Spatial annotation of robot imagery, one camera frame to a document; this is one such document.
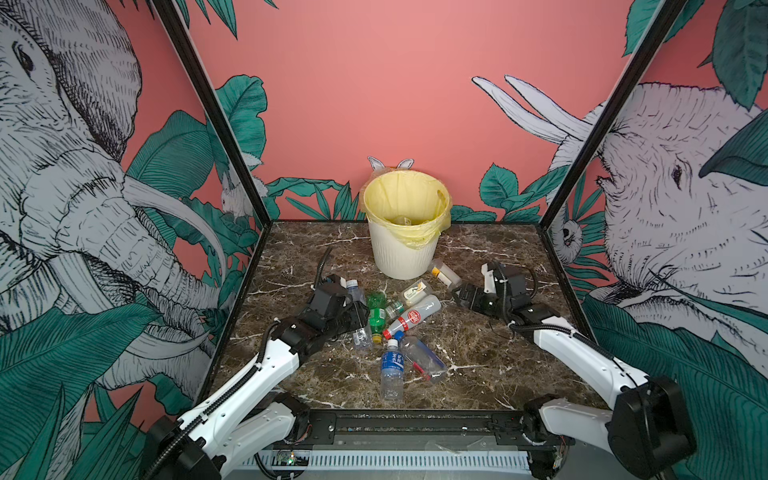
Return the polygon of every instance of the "brown marble surface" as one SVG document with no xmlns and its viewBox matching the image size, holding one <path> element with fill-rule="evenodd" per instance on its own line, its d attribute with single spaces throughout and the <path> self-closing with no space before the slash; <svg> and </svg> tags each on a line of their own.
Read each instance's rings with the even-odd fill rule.
<svg viewBox="0 0 768 480">
<path fill-rule="evenodd" d="M 274 317 L 283 317 L 305 303 L 316 264 L 328 245 L 334 245 L 325 274 L 357 279 L 368 293 L 383 290 L 393 299 L 412 280 L 393 280 L 379 272 L 367 223 L 275 223 L 258 270 L 214 378 L 214 390 L 256 354 L 262 332 Z M 534 227 L 528 225 L 454 225 L 443 232 L 435 258 L 442 259 L 462 279 L 482 285 L 480 266 L 499 258 L 533 266 L 539 275 L 536 300 L 563 316 L 570 310 L 552 272 Z M 595 391 L 549 353 L 516 336 L 495 335 L 488 317 L 456 306 L 447 289 L 426 274 L 443 300 L 439 312 L 412 330 L 450 368 L 447 380 L 436 386 L 423 382 L 406 367 L 407 409 L 521 409 L 545 393 L 564 396 L 588 406 L 604 404 Z M 508 336 L 499 322 L 494 329 Z M 392 408 L 379 401 L 379 362 L 382 346 L 363 355 L 350 338 L 326 345 L 281 384 L 310 407 L 332 409 Z"/>
</svg>

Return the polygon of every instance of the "red circular logo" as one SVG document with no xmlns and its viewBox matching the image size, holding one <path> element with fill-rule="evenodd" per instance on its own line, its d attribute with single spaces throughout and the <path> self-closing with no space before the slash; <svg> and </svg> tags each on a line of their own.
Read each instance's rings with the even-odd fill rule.
<svg viewBox="0 0 768 480">
<path fill-rule="evenodd" d="M 408 312 L 408 321 L 415 325 L 422 321 L 422 316 L 419 315 L 419 312 L 415 310 L 411 310 L 410 312 Z"/>
</svg>

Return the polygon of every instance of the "white trash can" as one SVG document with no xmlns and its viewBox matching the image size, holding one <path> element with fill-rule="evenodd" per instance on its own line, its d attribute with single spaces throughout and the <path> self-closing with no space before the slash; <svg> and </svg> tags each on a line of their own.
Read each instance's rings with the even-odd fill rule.
<svg viewBox="0 0 768 480">
<path fill-rule="evenodd" d="M 397 280 L 421 276 L 435 255 L 440 232 L 451 226 L 445 185 L 422 172 L 393 170 L 361 190 L 376 266 Z"/>
</svg>

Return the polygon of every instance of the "elephant eye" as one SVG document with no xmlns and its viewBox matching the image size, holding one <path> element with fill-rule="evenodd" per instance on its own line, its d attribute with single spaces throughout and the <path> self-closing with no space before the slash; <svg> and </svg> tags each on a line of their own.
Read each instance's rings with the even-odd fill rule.
<svg viewBox="0 0 768 480">
<path fill-rule="evenodd" d="M 18 63 L 21 64 L 22 68 L 24 68 L 24 71 L 27 73 L 27 76 L 30 77 L 31 72 L 35 69 L 35 63 L 32 62 L 32 59 L 29 58 L 29 55 L 24 52 L 24 48 L 17 42 L 13 42 L 13 52 L 16 54 L 16 58 L 18 59 Z"/>
<path fill-rule="evenodd" d="M 677 184 L 677 189 L 680 189 L 680 179 L 683 176 L 683 168 L 680 165 L 675 165 L 674 170 L 672 170 L 672 180 L 674 180 L 674 183 Z"/>
</svg>

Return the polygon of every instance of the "blue label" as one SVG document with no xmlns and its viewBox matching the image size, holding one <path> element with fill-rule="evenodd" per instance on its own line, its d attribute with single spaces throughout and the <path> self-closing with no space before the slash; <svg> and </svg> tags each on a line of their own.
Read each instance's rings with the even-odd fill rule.
<svg viewBox="0 0 768 480">
<path fill-rule="evenodd" d="M 382 370 L 384 369 L 398 369 L 403 371 L 402 353 L 400 352 L 387 352 L 382 356 Z"/>
</svg>

